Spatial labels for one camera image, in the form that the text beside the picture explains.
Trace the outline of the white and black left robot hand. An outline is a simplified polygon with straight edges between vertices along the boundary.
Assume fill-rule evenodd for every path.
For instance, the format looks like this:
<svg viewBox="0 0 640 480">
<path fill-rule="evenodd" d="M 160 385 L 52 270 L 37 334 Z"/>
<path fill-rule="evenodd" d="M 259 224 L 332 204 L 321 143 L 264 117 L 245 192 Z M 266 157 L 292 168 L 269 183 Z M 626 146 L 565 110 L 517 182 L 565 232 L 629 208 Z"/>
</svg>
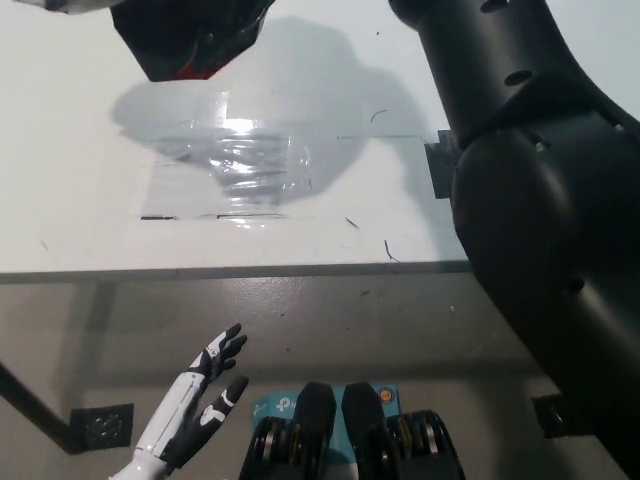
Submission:
<svg viewBox="0 0 640 480">
<path fill-rule="evenodd" d="M 239 375 L 203 409 L 207 388 L 236 365 L 247 337 L 236 323 L 216 336 L 175 379 L 145 427 L 122 479 L 165 479 L 184 467 L 214 436 L 245 392 Z"/>
</svg>

